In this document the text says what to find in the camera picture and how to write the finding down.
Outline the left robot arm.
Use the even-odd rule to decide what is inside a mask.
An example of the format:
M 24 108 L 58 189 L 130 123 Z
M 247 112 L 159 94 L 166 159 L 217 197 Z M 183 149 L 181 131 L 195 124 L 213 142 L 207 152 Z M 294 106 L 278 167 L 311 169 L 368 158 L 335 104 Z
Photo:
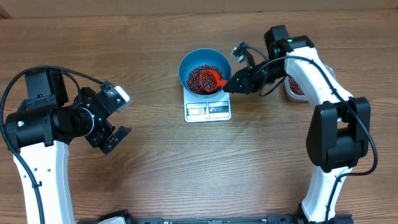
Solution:
M 73 139 L 84 137 L 91 147 L 108 154 L 131 132 L 107 120 L 132 102 L 121 86 L 107 80 L 91 78 L 100 90 L 78 87 L 73 103 L 67 105 L 63 78 L 77 74 L 55 66 L 28 68 L 11 80 L 1 98 L 3 108 L 12 86 L 25 78 L 28 97 L 16 112 L 1 116 L 1 135 L 19 171 L 29 223 L 75 222 L 68 183 Z

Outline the red measuring scoop blue handle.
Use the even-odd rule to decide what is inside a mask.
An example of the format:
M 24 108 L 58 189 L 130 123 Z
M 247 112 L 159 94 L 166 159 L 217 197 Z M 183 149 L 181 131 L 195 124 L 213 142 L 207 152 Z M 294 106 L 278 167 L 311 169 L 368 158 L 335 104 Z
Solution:
M 205 70 L 200 75 L 200 85 L 207 92 L 214 92 L 227 84 L 227 80 L 221 79 L 215 70 Z

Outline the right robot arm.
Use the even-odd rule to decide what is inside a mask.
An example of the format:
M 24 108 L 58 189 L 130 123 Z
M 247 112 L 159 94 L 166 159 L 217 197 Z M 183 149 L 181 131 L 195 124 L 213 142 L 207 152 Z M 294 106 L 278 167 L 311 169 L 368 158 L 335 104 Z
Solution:
M 284 25 L 264 34 L 268 54 L 256 63 L 252 46 L 241 42 L 231 55 L 246 68 L 237 71 L 224 86 L 229 93 L 260 93 L 266 84 L 292 77 L 313 107 L 306 138 L 313 164 L 305 198 L 295 215 L 268 215 L 267 223 L 352 223 L 351 215 L 337 215 L 335 205 L 345 179 L 375 143 L 369 133 L 371 106 L 365 97 L 355 98 L 332 76 L 306 36 L 290 37 Z

